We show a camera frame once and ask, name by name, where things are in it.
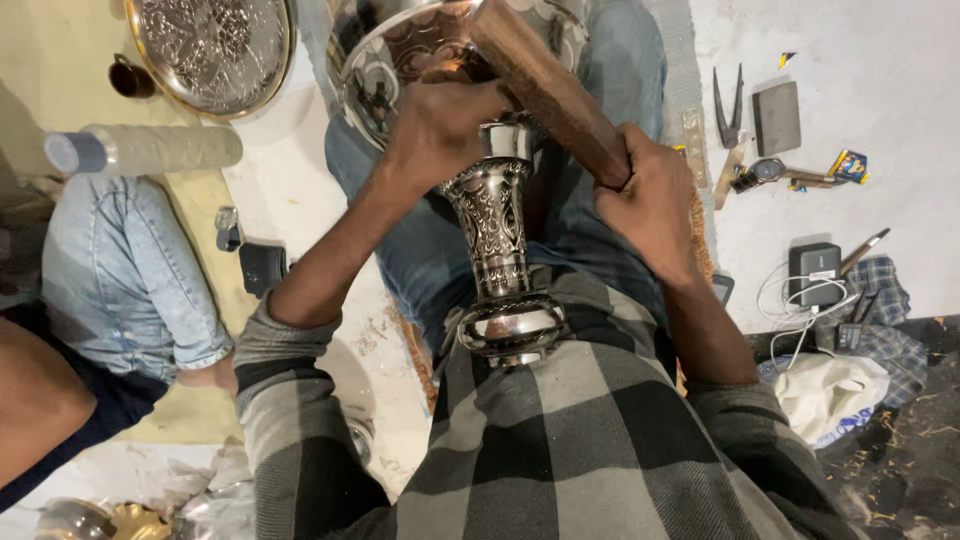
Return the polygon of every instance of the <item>engraved silver tray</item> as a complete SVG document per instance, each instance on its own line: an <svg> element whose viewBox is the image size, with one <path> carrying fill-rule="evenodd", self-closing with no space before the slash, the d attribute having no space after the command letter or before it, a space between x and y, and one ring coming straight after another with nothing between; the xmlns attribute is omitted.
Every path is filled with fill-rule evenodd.
<svg viewBox="0 0 960 540"><path fill-rule="evenodd" d="M125 0L156 82L198 115L238 118L283 83L296 30L285 0Z"/></svg>

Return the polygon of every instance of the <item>wooden mallet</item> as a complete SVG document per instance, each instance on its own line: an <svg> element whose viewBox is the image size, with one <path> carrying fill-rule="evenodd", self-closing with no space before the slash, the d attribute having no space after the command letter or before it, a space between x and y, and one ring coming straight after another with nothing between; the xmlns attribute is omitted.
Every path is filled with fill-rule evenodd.
<svg viewBox="0 0 960 540"><path fill-rule="evenodd" d="M619 191L631 167L623 137L597 102L505 0L485 0L470 38L516 99L603 187Z"/></svg>

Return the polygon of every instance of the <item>checkered sweater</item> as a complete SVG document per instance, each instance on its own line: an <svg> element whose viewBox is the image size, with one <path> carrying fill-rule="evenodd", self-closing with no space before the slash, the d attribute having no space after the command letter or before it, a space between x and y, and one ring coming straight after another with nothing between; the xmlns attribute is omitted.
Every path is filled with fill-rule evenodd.
<svg viewBox="0 0 960 540"><path fill-rule="evenodd" d="M856 538L769 388L691 384L682 398L647 309L556 274L556 350L490 369L455 346L426 457L393 505L314 367L339 321L291 329L264 300L234 360L257 538Z"/></svg>

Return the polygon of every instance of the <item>jeans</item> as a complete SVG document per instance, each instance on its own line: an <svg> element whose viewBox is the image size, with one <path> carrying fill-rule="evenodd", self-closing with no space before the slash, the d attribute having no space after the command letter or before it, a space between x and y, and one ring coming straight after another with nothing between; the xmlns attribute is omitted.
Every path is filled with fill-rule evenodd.
<svg viewBox="0 0 960 540"><path fill-rule="evenodd" d="M666 57L653 16L639 0L611 0L596 10L588 26L584 87L614 125L635 122L657 140L663 126ZM330 172L352 201L381 153L343 116L330 120L325 145ZM575 160L564 159L543 236L527 244L528 262L593 274L647 307L665 326L656 278L636 250L593 211L590 174ZM464 234L451 215L449 204L430 193L375 250L383 281L397 298L400 313L420 326L433 354L444 341L447 313L476 298Z"/></svg>
<svg viewBox="0 0 960 540"><path fill-rule="evenodd" d="M43 246L51 332L91 362L171 383L233 342L163 188L146 178L77 175Z"/></svg>

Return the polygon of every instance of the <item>cloth rag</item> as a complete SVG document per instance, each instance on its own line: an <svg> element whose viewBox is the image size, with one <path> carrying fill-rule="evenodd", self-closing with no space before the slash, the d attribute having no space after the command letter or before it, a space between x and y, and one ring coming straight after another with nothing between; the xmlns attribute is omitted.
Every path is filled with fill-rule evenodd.
<svg viewBox="0 0 960 540"><path fill-rule="evenodd" d="M926 346L893 328L906 321L910 312L910 295L897 280L897 268L889 257L859 261L844 276L849 294L876 295L876 307L863 326L854 356L872 358L890 374L890 387L883 403L899 407L924 389L926 385ZM813 325L817 348L832 355L836 328L851 321L857 302L850 302L836 311L819 317Z"/></svg>

